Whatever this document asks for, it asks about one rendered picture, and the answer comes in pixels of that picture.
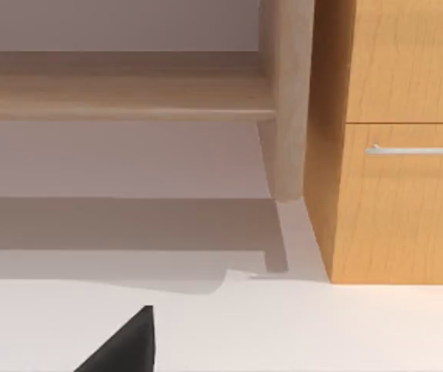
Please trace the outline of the orange wooden cupboard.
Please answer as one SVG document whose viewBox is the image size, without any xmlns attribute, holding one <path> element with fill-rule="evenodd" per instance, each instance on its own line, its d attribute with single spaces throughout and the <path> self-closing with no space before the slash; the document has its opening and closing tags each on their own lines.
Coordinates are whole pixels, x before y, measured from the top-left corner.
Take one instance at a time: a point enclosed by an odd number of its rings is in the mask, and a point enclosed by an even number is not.
<svg viewBox="0 0 443 372">
<path fill-rule="evenodd" d="M 316 0 L 303 191 L 332 282 L 349 124 L 443 124 L 443 0 Z"/>
</svg>

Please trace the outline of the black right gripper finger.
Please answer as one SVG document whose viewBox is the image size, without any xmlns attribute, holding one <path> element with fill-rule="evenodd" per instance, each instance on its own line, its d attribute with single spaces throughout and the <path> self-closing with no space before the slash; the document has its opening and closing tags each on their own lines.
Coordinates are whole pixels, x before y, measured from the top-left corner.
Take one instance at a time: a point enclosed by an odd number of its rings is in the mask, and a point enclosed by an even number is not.
<svg viewBox="0 0 443 372">
<path fill-rule="evenodd" d="M 144 306 L 74 372 L 154 372 L 154 307 Z"/>
</svg>

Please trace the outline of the pale wooden open shelf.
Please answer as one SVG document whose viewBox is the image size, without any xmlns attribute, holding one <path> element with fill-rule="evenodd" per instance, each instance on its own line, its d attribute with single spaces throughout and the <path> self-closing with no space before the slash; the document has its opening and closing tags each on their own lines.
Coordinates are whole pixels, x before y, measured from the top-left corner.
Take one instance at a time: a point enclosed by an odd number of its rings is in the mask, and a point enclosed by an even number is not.
<svg viewBox="0 0 443 372">
<path fill-rule="evenodd" d="M 255 51 L 0 51 L 0 121 L 244 121 L 271 196 L 303 193 L 316 0 L 260 0 Z"/>
</svg>

